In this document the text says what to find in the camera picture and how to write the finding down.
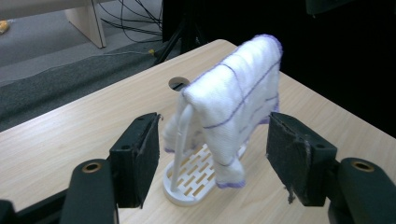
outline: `table surface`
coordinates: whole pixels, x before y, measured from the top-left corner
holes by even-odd
[[[0,198],[17,211],[68,187],[73,169],[105,159],[137,117],[175,112],[173,77],[192,81],[235,49],[216,40],[0,133]],[[300,120],[338,148],[337,160],[357,157],[384,169],[396,182],[396,140],[281,73],[280,112]],[[247,185],[217,189],[194,206],[172,204],[163,172],[174,158],[163,151],[143,209],[119,209],[120,223],[328,223],[327,208],[304,207],[289,194],[265,158],[268,125],[259,126],[242,158]]]

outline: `black stand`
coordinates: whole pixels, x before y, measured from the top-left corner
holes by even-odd
[[[381,167],[359,158],[336,160],[337,147],[296,118],[270,114],[266,155],[304,206],[330,200],[331,224],[396,223],[396,186]]]
[[[183,18],[178,25],[175,33],[169,39],[169,43],[167,44],[163,53],[159,55],[157,60],[154,62],[154,65],[159,63],[163,63],[168,57],[169,53],[172,51],[173,47],[177,43],[177,41],[181,38],[181,48],[180,54],[183,54],[187,51],[195,49],[199,46],[207,44],[207,40],[202,32],[201,28],[197,23],[198,15],[197,15],[197,1],[199,0],[186,0],[184,4],[184,12]]]

